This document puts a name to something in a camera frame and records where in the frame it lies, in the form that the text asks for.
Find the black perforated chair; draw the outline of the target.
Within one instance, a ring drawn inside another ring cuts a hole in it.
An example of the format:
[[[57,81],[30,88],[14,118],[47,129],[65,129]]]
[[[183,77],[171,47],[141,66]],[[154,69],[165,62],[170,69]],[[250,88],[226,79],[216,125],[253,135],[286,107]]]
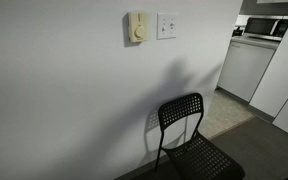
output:
[[[199,114],[200,117],[191,138],[178,147],[163,147],[165,130],[193,114]],[[155,171],[158,170],[160,153],[164,151],[182,180],[243,180],[243,167],[198,131],[203,116],[203,97],[198,92],[178,97],[159,107],[161,138]]]

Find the white kitchen counter cabinet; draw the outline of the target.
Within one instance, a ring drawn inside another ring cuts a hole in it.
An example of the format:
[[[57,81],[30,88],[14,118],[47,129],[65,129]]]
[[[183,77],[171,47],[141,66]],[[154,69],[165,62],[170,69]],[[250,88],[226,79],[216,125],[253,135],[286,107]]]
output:
[[[232,37],[218,86],[249,102],[279,42]]]

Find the small dark countertop object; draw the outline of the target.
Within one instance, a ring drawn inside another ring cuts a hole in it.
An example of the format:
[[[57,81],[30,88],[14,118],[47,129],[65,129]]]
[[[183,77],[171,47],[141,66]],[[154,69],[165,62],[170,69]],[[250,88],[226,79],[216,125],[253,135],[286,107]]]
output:
[[[241,36],[243,34],[243,29],[241,27],[237,27],[233,30],[232,36]]]

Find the white tall cabinet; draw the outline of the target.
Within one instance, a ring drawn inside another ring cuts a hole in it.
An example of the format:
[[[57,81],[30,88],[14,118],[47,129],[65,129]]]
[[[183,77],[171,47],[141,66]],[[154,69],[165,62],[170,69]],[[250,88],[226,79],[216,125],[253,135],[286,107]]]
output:
[[[257,116],[288,133],[288,30],[249,104]]]

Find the silver black microwave oven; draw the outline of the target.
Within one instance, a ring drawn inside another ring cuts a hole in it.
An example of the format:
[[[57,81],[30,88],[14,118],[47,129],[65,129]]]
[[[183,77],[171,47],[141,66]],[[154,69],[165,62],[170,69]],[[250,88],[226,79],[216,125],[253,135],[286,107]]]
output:
[[[244,30],[245,36],[281,41],[288,29],[288,16],[250,16]]]

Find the beige wall thermostat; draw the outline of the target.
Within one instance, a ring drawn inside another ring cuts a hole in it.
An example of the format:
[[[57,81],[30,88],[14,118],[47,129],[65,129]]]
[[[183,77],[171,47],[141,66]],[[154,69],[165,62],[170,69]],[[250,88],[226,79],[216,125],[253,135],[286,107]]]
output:
[[[144,12],[128,13],[128,33],[131,42],[147,40],[147,14]]]

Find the white double switch plate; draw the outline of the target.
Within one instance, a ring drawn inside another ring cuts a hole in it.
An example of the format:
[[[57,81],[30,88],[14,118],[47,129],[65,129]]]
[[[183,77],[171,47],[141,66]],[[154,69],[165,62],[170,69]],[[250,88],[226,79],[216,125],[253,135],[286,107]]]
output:
[[[157,14],[157,39],[170,39],[176,37],[177,28],[177,14],[176,13],[158,13]],[[170,29],[170,23],[174,22],[174,29]],[[165,32],[162,32],[162,25],[165,23]]]

